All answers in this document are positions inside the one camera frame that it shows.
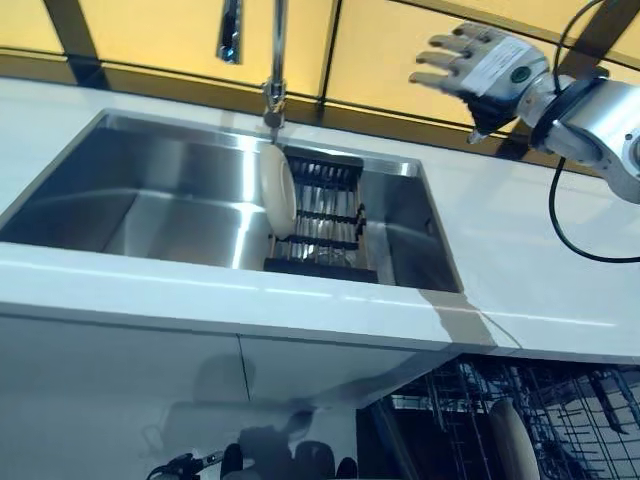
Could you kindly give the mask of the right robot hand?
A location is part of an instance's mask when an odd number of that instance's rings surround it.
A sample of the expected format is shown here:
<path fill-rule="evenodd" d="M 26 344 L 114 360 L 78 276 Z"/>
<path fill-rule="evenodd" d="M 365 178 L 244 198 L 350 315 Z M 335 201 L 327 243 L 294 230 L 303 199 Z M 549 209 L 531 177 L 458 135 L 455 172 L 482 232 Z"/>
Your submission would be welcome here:
<path fill-rule="evenodd" d="M 415 62 L 440 69 L 416 71 L 409 82 L 463 101 L 474 122 L 469 144 L 479 143 L 518 117 L 525 91 L 550 71 L 544 53 L 503 30 L 463 23 L 429 39 Z"/>

